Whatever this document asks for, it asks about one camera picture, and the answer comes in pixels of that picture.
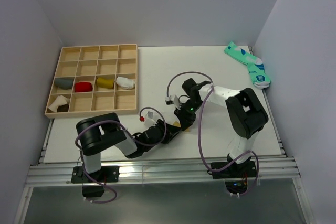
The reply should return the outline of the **cream and brown striped sock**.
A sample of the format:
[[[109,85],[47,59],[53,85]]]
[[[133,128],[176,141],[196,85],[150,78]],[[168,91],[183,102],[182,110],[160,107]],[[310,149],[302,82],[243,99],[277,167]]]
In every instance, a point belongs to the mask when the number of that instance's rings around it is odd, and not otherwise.
[[[69,103],[70,103],[69,98],[63,95],[59,95],[58,97],[56,97],[54,102],[48,107],[48,109],[56,113],[61,106],[68,105]]]

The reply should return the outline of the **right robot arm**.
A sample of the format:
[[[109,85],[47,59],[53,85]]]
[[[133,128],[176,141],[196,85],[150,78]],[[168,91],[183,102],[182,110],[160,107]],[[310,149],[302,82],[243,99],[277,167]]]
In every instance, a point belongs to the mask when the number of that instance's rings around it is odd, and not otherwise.
[[[268,123],[269,117],[251,88],[233,90],[213,85],[210,81],[196,83],[187,79],[182,88],[188,100],[181,102],[176,95],[166,97],[167,104],[175,106],[174,114],[181,129],[189,128],[195,121],[196,111],[204,110],[206,102],[226,108],[236,135],[226,162],[205,164],[214,179],[258,177],[258,161],[251,156],[255,138]]]

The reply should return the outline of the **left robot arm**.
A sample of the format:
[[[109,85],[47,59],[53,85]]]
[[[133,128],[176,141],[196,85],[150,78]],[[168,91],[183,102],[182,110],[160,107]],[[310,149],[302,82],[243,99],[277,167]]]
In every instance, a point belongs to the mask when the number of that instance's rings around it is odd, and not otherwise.
[[[75,166],[71,183],[115,183],[119,179],[118,166],[102,166],[101,152],[111,147],[119,149],[126,158],[142,156],[157,144],[167,144],[182,132],[178,126],[157,119],[144,132],[130,134],[121,126],[116,113],[84,119],[77,123],[80,136],[77,143],[82,149],[83,164]]]

